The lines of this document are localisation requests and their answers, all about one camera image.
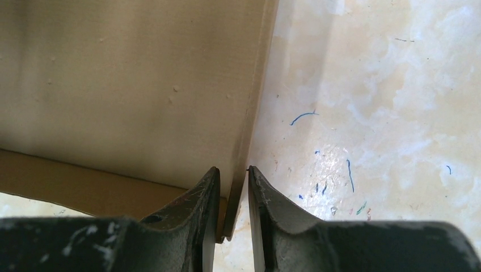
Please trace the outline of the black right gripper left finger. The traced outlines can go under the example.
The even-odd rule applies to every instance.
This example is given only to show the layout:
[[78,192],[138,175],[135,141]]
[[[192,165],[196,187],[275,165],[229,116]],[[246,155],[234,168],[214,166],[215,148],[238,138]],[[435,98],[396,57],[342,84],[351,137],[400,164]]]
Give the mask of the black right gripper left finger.
[[220,206],[213,167],[160,210],[129,217],[1,219],[2,271],[212,271]]

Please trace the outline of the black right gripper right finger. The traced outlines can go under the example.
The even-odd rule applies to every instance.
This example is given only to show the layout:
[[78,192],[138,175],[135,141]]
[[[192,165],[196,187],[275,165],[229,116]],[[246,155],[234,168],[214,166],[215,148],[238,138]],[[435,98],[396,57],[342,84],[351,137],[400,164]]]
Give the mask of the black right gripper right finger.
[[479,271],[467,237],[446,222],[324,221],[248,169],[255,271]]

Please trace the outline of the brown cardboard box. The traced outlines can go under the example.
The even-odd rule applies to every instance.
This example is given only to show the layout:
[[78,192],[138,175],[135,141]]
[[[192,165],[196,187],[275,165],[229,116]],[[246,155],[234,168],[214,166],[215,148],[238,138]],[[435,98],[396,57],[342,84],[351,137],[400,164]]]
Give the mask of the brown cardboard box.
[[1,192],[137,219],[221,175],[233,236],[277,1],[2,1]]

